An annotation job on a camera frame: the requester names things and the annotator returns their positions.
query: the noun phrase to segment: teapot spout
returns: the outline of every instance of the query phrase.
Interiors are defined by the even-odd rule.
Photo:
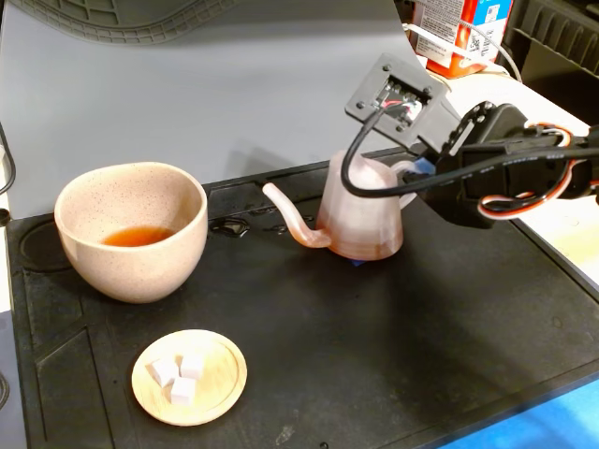
[[[274,184],[269,182],[262,187],[262,192],[277,207],[283,215],[285,223],[293,238],[308,248],[328,248],[331,244],[329,235],[325,230],[313,231],[301,218],[295,205]]]

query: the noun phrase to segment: silicone work mat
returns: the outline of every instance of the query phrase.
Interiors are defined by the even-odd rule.
[[[418,200],[400,252],[354,267],[298,245],[259,189],[274,181],[311,222],[326,173],[208,185],[205,253],[148,305],[87,285],[51,215],[10,223],[30,447],[436,447],[597,378],[595,291],[542,241],[510,223],[454,226]],[[149,344],[187,328],[233,340],[248,379],[216,421],[173,427],[140,408],[130,376]]]
[[[107,44],[155,44],[181,36],[241,0],[11,0],[75,37]]]

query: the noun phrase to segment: speckled ceramic bowl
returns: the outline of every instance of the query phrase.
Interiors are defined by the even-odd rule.
[[[207,235],[207,198],[184,171],[154,162],[100,168],[65,187],[54,207],[63,248],[73,267],[100,292],[144,303],[179,288],[196,267]],[[101,243],[130,227],[175,231],[138,247]]]

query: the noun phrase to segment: teapot handle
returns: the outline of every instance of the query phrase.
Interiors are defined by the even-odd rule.
[[[405,171],[411,171],[413,173],[421,173],[416,164],[412,161],[400,161],[393,166],[391,169],[400,176]],[[407,194],[400,197],[400,208],[405,208],[417,197],[417,194]]]

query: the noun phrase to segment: gray backdrop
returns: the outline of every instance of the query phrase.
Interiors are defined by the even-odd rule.
[[[392,0],[247,0],[137,47],[77,40],[6,4],[2,32],[16,218],[106,165],[161,161],[210,182],[329,159],[359,128],[343,108],[379,55],[417,65]],[[389,146],[371,136],[364,150]]]

